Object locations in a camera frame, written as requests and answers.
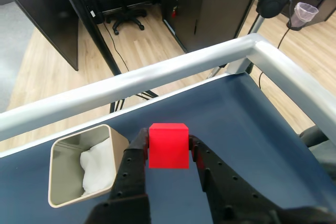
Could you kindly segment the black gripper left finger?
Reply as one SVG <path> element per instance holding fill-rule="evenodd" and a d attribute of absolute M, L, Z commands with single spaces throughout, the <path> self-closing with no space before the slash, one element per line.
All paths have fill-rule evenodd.
<path fill-rule="evenodd" d="M 86 223 L 151 223 L 145 186 L 148 148 L 148 129 L 141 129 L 123 152 L 109 198 L 93 208 Z"/>

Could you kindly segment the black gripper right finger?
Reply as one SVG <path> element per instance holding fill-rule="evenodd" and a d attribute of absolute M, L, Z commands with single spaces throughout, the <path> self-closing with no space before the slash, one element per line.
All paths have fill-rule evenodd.
<path fill-rule="evenodd" d="M 257 192 L 196 136 L 189 136 L 189 150 L 213 223 L 284 223 L 279 207 Z"/>

